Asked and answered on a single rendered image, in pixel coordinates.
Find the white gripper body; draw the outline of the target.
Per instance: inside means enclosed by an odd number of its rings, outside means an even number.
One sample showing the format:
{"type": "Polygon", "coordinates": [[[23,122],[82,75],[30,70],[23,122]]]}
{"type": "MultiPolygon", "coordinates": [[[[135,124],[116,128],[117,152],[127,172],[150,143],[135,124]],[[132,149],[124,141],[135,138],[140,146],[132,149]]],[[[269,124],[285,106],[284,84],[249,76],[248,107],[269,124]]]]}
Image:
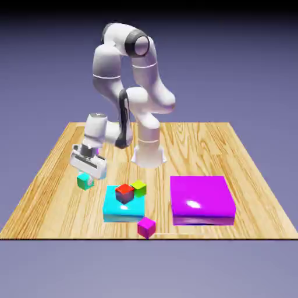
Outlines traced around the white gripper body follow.
{"type": "Polygon", "coordinates": [[[87,158],[82,156],[78,151],[72,150],[70,164],[78,171],[90,175],[93,179],[101,180],[106,178],[107,161],[97,155],[87,158]]]}

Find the small green cube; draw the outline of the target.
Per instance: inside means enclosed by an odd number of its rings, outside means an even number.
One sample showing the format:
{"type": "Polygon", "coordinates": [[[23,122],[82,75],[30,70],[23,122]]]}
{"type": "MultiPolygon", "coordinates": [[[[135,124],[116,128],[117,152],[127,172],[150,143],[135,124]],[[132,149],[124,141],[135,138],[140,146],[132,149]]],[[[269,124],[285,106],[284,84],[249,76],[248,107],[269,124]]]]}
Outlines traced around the small green cube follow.
{"type": "Polygon", "coordinates": [[[83,173],[83,172],[80,172],[77,175],[77,185],[78,185],[79,188],[81,188],[83,190],[87,190],[87,189],[89,189],[89,188],[92,187],[92,186],[88,186],[88,178],[89,178],[89,176],[90,176],[89,174],[83,173]]]}

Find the small red cube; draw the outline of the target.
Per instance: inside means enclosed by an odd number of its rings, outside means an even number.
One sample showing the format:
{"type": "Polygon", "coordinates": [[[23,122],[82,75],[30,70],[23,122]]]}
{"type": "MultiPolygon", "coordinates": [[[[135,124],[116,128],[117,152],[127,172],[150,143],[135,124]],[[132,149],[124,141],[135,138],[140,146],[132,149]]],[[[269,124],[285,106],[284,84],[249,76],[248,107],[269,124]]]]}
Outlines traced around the small red cube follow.
{"type": "Polygon", "coordinates": [[[115,189],[116,199],[122,203],[127,204],[134,199],[134,188],[128,184],[122,184],[115,189]]]}

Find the small yellow-green cube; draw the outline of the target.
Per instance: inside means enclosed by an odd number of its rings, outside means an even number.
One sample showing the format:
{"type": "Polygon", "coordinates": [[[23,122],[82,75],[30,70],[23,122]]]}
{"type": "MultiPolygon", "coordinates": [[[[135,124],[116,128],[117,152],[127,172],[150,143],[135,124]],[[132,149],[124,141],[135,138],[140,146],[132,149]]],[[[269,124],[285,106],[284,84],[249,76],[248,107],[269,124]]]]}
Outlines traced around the small yellow-green cube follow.
{"type": "Polygon", "coordinates": [[[137,180],[130,184],[132,188],[134,188],[134,195],[136,197],[142,197],[145,196],[147,193],[147,185],[141,181],[137,180]]]}

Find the small magenta cube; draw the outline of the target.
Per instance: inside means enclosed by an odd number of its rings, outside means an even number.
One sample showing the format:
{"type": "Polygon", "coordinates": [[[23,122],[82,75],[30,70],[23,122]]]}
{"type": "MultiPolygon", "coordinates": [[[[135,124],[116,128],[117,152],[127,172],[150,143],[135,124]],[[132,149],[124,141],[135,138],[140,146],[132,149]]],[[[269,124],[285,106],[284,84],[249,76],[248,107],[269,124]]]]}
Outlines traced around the small magenta cube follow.
{"type": "Polygon", "coordinates": [[[144,217],[137,224],[137,232],[140,236],[149,239],[156,231],[156,222],[144,217]]]}

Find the large cyan box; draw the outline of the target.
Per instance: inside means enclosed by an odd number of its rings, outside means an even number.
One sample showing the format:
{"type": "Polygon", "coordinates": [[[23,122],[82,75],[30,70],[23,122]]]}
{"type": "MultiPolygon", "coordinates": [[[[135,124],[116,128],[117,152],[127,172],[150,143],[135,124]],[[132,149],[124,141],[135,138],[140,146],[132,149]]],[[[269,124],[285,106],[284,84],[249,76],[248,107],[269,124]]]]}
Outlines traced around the large cyan box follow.
{"type": "Polygon", "coordinates": [[[104,222],[138,222],[145,217],[145,196],[134,196],[127,204],[116,199],[118,185],[107,186],[102,207],[104,222]]]}

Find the large magenta box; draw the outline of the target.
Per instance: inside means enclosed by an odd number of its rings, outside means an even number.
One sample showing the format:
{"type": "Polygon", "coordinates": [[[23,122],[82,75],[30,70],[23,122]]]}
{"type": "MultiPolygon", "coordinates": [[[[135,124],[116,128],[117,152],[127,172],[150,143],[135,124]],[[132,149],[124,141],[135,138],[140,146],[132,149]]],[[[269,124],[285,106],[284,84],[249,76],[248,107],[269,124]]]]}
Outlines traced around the large magenta box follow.
{"type": "Polygon", "coordinates": [[[174,225],[233,225],[236,205],[223,176],[171,176],[174,225]]]}

